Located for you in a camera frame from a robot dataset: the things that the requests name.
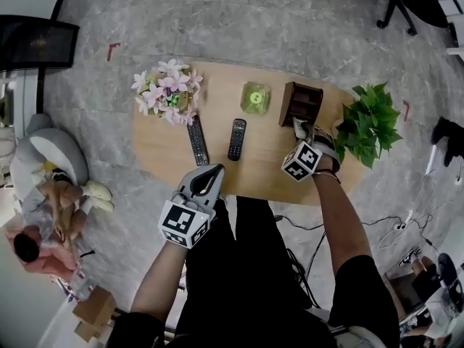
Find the long black remote control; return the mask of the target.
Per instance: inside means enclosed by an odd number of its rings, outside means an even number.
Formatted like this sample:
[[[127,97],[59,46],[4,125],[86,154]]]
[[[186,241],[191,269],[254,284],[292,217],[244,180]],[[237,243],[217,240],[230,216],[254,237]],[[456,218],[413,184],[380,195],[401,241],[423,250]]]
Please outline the long black remote control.
[[[210,163],[207,153],[206,142],[199,117],[193,117],[192,123],[187,125],[188,136],[197,166],[204,166]]]

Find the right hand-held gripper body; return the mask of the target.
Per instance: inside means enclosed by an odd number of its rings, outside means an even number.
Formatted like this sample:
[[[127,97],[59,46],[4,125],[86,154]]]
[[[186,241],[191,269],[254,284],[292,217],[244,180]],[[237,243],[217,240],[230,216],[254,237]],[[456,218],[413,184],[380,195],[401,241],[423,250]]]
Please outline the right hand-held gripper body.
[[[284,158],[281,169],[290,178],[300,182],[314,173],[326,171],[318,167],[323,155],[332,159],[332,168],[328,171],[336,174],[340,170],[340,159],[331,140],[313,140],[311,143],[300,141]]]

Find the cardboard box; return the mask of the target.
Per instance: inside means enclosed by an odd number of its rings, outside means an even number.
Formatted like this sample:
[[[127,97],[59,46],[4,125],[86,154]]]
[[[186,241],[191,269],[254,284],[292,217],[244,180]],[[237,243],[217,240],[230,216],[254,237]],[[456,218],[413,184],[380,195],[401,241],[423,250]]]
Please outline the cardboard box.
[[[85,342],[98,339],[103,333],[116,308],[112,293],[97,286],[90,297],[79,302],[72,313],[79,320],[74,332]]]

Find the black television on stand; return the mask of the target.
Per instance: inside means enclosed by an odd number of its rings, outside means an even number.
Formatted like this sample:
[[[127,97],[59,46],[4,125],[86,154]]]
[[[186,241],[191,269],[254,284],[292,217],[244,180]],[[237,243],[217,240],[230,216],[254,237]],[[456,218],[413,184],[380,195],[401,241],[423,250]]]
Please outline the black television on stand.
[[[36,104],[43,109],[47,69],[74,63],[79,27],[40,17],[0,14],[0,73],[37,70]]]

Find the brown wooden organizer box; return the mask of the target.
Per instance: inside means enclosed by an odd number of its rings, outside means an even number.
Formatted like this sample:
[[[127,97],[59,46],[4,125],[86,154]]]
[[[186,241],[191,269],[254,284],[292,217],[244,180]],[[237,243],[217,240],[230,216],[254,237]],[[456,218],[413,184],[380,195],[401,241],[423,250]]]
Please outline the brown wooden organizer box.
[[[323,89],[290,82],[285,85],[278,124],[292,126],[293,117],[314,125],[323,101]]]

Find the short black remote control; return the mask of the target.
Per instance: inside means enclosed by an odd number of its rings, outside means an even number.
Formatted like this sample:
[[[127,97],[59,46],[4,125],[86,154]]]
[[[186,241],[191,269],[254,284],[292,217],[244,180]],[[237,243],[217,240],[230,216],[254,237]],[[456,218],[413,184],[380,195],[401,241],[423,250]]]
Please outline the short black remote control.
[[[228,159],[234,162],[240,160],[247,122],[236,118],[233,121],[231,139],[228,147]]]

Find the green drink bottle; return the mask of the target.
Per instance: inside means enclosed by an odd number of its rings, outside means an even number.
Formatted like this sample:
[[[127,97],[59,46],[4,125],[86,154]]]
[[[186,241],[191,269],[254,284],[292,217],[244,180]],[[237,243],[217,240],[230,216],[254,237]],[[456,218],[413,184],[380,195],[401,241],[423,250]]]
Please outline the green drink bottle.
[[[241,109],[245,113],[264,115],[270,103],[270,88],[266,85],[247,82],[241,95]]]

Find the green leafy potted plant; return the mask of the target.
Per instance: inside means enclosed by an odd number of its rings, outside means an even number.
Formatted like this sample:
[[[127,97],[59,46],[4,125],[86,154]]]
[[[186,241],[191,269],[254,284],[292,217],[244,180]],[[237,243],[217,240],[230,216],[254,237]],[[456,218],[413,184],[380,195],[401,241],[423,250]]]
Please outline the green leafy potted plant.
[[[336,127],[334,141],[340,160],[349,152],[372,168],[383,151],[389,152],[394,143],[402,140],[396,129],[400,112],[393,108],[392,96],[385,87],[385,83],[380,83],[352,89],[358,99],[343,106],[343,119]]]

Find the pink flowers in pot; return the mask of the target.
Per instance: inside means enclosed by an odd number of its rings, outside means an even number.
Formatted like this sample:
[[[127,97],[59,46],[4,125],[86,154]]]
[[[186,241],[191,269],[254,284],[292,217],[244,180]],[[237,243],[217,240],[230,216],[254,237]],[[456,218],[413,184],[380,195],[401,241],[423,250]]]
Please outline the pink flowers in pot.
[[[138,111],[154,115],[171,125],[191,126],[194,123],[203,76],[196,69],[172,58],[159,62],[151,72],[133,75],[131,88]]]

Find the person's left forearm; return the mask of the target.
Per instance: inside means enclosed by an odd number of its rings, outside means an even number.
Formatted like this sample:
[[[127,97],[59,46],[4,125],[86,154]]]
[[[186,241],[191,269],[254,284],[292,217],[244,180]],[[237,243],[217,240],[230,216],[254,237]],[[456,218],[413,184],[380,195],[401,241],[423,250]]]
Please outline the person's left forearm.
[[[131,312],[165,322],[176,298],[187,248],[166,241],[139,286]]]

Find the white remote control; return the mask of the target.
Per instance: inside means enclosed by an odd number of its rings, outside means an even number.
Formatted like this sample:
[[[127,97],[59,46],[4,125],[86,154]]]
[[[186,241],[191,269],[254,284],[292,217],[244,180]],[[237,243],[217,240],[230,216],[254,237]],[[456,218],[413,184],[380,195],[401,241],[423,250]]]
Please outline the white remote control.
[[[308,131],[306,127],[304,127],[305,121],[293,116],[292,122],[296,138],[299,140],[305,140],[308,135]]]

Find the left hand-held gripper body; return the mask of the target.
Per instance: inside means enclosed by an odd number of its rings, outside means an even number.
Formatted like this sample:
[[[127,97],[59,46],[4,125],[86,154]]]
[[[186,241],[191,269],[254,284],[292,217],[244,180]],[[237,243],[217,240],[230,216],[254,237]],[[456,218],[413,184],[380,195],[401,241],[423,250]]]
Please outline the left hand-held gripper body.
[[[158,228],[165,240],[191,249],[211,229],[211,221],[216,217],[216,198],[187,197],[175,192],[162,208]]]

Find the oval wooden coffee table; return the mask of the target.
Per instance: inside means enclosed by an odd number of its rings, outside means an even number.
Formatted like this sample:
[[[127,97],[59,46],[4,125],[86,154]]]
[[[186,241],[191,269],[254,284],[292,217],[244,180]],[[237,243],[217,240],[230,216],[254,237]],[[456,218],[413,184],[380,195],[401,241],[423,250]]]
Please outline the oval wooden coffee table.
[[[315,124],[330,132],[342,117],[342,106],[353,95],[330,83],[254,67],[194,62],[204,81],[198,101],[207,152],[211,163],[225,166],[221,191],[224,194],[291,204],[317,205],[320,200],[312,179],[297,182],[281,166],[295,147],[294,131],[278,124],[285,85],[300,83],[323,89],[323,101]],[[270,106],[264,115],[244,113],[241,93],[247,82],[270,87]],[[246,121],[240,160],[228,159],[233,121]],[[133,150],[141,168],[176,189],[196,162],[186,127],[171,125],[157,116],[144,116],[133,107]]]

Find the white grey bean bag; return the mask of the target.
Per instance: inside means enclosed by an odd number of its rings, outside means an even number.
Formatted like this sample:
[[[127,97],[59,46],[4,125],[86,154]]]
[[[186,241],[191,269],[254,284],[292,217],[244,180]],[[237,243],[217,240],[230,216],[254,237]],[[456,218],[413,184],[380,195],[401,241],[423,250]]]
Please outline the white grey bean bag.
[[[63,130],[51,126],[51,118],[35,114],[25,136],[19,140],[10,164],[15,195],[23,200],[45,178],[44,163],[65,171],[72,183],[82,186],[88,180],[88,167],[80,147]]]

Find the pink bean bag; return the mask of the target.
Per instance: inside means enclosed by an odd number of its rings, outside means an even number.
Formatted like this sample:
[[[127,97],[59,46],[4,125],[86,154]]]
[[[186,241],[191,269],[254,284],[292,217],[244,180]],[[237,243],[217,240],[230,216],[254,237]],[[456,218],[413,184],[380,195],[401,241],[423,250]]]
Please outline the pink bean bag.
[[[76,270],[73,252],[63,246],[56,234],[44,241],[39,228],[6,229],[5,236],[20,264],[28,273],[56,276],[70,282]]]

